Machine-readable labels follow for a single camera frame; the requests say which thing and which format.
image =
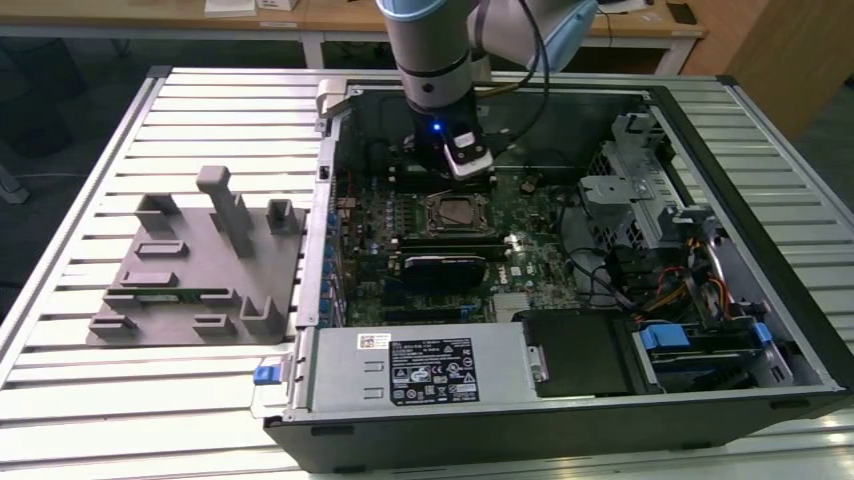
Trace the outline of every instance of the cardboard box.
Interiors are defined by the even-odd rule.
[[[257,8],[269,10],[293,10],[298,0],[257,0]]]

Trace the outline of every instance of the wooden desk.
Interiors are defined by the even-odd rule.
[[[302,0],[292,12],[258,9],[253,17],[205,18],[204,0],[2,0],[0,24],[261,30],[278,22],[297,29],[306,9]]]
[[[204,0],[0,0],[0,35],[181,40],[294,40],[309,68],[322,68],[325,41],[388,41],[373,0],[301,0],[292,12],[205,18]],[[625,15],[597,16],[585,47],[665,50],[656,73],[677,74],[697,25],[675,23],[664,0]]]
[[[373,0],[308,0],[301,29],[306,51],[320,50],[324,41],[388,41],[385,24]],[[665,50],[656,74],[676,75],[696,40],[705,35],[701,25],[676,23],[664,0],[624,15],[596,15],[584,47],[651,48]],[[309,64],[322,68],[322,64]]]
[[[688,75],[732,75],[776,128],[797,138],[854,65],[851,0],[689,0],[712,31]]]

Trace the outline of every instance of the white paper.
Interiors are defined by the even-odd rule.
[[[623,0],[621,2],[599,5],[599,10],[609,15],[611,13],[633,12],[635,10],[643,10],[647,7],[648,5],[645,4],[645,0]]]
[[[256,14],[254,0],[205,0],[205,17],[250,17]]]

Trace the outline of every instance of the orange wire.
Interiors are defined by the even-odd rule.
[[[725,283],[723,283],[723,280],[720,280],[716,277],[712,277],[711,275],[708,276],[708,281],[717,286],[717,291],[720,295],[720,309],[723,310],[723,316],[728,320],[731,320],[732,317],[729,316],[729,289],[727,288]]]

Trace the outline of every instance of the floor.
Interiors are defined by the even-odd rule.
[[[58,103],[73,144],[36,159],[0,143],[0,159],[32,196],[20,206],[0,202],[0,320],[38,261],[150,65],[194,67],[304,67],[300,46],[288,42],[134,41],[120,57],[106,40],[69,40],[68,49],[88,85],[84,95]],[[392,68],[388,49],[370,44],[326,44],[329,68]],[[0,73],[10,69],[0,54]],[[8,90],[0,75],[0,92]],[[854,89],[841,87],[795,146],[837,195],[854,208]]]

